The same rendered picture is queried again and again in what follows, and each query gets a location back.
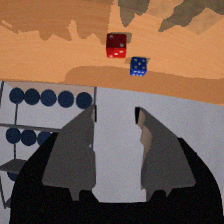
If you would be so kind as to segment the dark blue die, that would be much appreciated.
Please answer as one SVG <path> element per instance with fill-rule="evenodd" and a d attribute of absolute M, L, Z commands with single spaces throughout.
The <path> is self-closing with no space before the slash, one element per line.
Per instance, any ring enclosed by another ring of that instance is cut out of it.
<path fill-rule="evenodd" d="M 130 75 L 144 76 L 147 72 L 147 59 L 132 57 L 130 62 Z"/>

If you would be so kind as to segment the red die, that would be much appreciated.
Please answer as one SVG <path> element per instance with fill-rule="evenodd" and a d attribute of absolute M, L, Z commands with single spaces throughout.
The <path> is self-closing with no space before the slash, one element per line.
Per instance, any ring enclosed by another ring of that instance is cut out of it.
<path fill-rule="evenodd" d="M 126 49 L 126 34 L 107 34 L 106 54 L 108 58 L 125 58 Z"/>

